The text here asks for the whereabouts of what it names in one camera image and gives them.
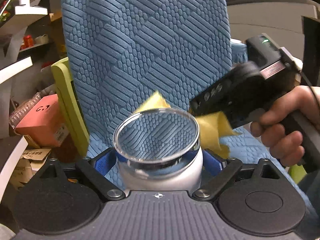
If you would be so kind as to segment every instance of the red item on shelf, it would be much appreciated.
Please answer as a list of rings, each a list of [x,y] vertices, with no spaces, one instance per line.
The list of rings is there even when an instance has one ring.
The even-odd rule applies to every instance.
[[[24,43],[24,41],[22,42],[22,44],[21,44],[21,46],[20,46],[20,50],[22,50],[22,49],[26,49],[27,47],[26,47],[26,45],[25,45],[25,43]]]
[[[31,35],[24,36],[23,40],[24,40],[24,44],[25,44],[26,48],[29,48],[29,47],[32,47],[35,45]]]

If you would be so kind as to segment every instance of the pink box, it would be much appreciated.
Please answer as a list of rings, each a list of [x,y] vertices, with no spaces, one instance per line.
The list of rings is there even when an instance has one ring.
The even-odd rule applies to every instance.
[[[42,98],[15,130],[21,135],[31,136],[41,147],[59,147],[69,131],[59,108],[58,95]]]

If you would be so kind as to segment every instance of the human hand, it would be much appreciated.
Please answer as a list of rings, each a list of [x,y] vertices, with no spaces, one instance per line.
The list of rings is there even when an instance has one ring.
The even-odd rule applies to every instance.
[[[313,89],[320,100],[320,87]],[[284,166],[295,165],[304,155],[302,134],[294,131],[285,135],[284,126],[279,123],[294,110],[300,110],[320,130],[319,109],[307,86],[297,86],[276,100],[270,110],[260,117],[259,122],[253,122],[250,126],[251,134],[261,136],[262,143],[270,148],[270,154],[280,159]]]

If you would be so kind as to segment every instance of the black cable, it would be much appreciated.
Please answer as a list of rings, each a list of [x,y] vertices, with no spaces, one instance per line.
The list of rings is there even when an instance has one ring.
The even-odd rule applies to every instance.
[[[309,89],[311,90],[315,100],[316,100],[316,103],[317,103],[317,106],[318,106],[318,109],[319,109],[319,114],[320,114],[320,102],[319,102],[319,99],[315,93],[315,91],[313,90],[312,88],[312,84],[311,82],[309,81],[309,79],[306,77],[306,75],[302,72],[302,70],[299,72],[300,76],[303,78],[303,80],[307,83],[307,86],[309,87]]]

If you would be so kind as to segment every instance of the cardboard box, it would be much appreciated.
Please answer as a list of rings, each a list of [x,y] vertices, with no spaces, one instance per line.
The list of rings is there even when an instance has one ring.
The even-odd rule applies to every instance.
[[[50,151],[51,149],[25,150],[14,168],[10,182],[16,187],[28,183],[44,165]]]
[[[42,98],[19,122],[15,131],[29,135],[41,147],[59,147],[69,134],[58,95]]]

